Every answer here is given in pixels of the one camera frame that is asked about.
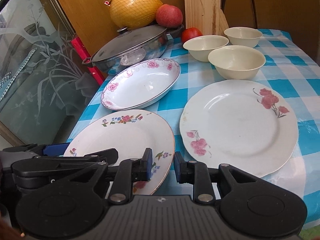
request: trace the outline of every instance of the white plate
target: white plate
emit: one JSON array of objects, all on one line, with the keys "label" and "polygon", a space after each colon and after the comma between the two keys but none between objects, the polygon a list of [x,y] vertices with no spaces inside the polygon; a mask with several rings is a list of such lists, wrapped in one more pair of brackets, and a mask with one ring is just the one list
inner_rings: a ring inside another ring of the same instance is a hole
[{"label": "white plate", "polygon": [[146,60],[120,72],[101,94],[111,110],[141,109],[161,99],[180,75],[180,65],[168,58]]},{"label": "white plate", "polygon": [[196,93],[186,104],[180,133],[197,161],[229,163],[257,177],[281,168],[298,140],[297,118],[284,98],[247,80],[226,80]]},{"label": "white plate", "polygon": [[170,125],[159,115],[145,110],[109,114],[84,128],[70,143],[64,156],[84,156],[115,148],[123,160],[141,158],[146,148],[153,153],[149,182],[139,181],[133,192],[151,195],[167,176],[174,155],[174,136]]}]

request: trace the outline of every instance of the pot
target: pot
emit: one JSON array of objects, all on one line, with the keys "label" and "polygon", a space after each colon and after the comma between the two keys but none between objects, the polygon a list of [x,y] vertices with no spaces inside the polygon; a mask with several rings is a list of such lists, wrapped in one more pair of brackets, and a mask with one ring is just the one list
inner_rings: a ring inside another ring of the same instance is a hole
[{"label": "pot", "polygon": [[129,31],[127,27],[119,29],[119,36],[112,39],[92,57],[83,60],[88,67],[96,65],[104,73],[116,75],[122,70],[141,61],[159,58],[168,45],[167,35],[178,36],[184,28],[168,31],[160,25],[151,25]]}]

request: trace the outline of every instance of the wooden knife block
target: wooden knife block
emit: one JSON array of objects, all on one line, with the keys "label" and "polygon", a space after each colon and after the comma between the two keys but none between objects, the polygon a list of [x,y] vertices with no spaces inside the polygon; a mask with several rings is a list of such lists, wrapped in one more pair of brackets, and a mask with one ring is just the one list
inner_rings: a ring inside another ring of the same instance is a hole
[{"label": "wooden knife block", "polygon": [[221,0],[184,0],[186,29],[198,28],[203,35],[223,35],[229,28]]}]

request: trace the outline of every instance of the tomato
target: tomato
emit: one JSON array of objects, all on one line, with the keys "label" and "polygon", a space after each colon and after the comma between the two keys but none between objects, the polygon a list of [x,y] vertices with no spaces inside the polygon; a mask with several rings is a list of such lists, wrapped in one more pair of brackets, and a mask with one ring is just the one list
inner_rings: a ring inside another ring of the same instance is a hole
[{"label": "tomato", "polygon": [[186,41],[195,38],[195,37],[199,37],[202,36],[201,31],[199,31],[197,28],[188,28],[186,30],[184,30],[181,34],[181,42],[182,44],[185,43]]}]

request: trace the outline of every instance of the red apple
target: red apple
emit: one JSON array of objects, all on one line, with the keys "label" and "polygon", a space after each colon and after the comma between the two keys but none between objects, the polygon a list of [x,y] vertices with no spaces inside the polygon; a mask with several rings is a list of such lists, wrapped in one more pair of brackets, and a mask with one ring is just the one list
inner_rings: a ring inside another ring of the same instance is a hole
[{"label": "red apple", "polygon": [[181,42],[182,44],[185,43],[186,41],[195,38],[195,37],[199,37],[202,36],[201,31],[199,31],[197,28],[188,28],[185,29],[182,34],[181,34]]},{"label": "red apple", "polygon": [[176,28],[182,24],[183,15],[178,7],[163,4],[157,10],[156,21],[161,26]]}]

